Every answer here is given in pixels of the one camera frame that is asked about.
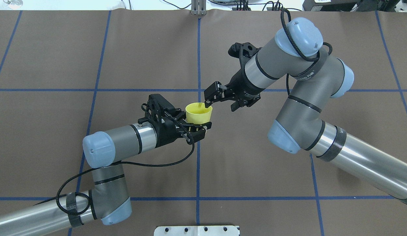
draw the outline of metal bracket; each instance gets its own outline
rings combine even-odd
[[[160,226],[154,236],[239,236],[239,226]]]
[[[192,0],[192,15],[206,15],[206,0]]]

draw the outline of yellow object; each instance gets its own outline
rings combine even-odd
[[[205,108],[204,103],[191,103],[186,106],[186,119],[188,123],[201,125],[211,120],[212,106]]]

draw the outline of black box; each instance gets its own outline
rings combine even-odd
[[[305,11],[350,11],[358,0],[304,0]]]

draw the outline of blue joint cap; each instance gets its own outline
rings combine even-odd
[[[345,65],[345,63],[343,63],[342,60],[340,60],[340,62],[343,64],[343,69],[344,69],[345,75],[343,77],[343,82],[342,82],[342,85],[340,86],[339,90],[335,94],[330,96],[332,98],[342,97],[343,94],[346,93],[346,91],[351,89],[351,87],[354,83],[354,79],[355,79],[354,72],[349,68],[349,66]]]
[[[130,197],[122,203],[116,210],[102,218],[101,221],[104,225],[109,226],[124,221],[132,214],[132,205],[130,204]]]
[[[292,154],[297,153],[301,149],[298,143],[295,142],[277,120],[274,121],[274,124],[269,130],[268,139],[274,145]]]
[[[316,54],[323,46],[323,36],[310,20],[298,17],[290,21],[286,26],[295,44],[305,56],[309,57]],[[276,33],[275,42],[287,54],[299,57],[283,28]]]
[[[82,140],[82,149],[88,164],[92,168],[112,164],[116,155],[112,138],[102,131],[86,136]]]

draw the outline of white metal plate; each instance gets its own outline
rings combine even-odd
[[[239,226],[160,226],[154,236],[239,236]]]

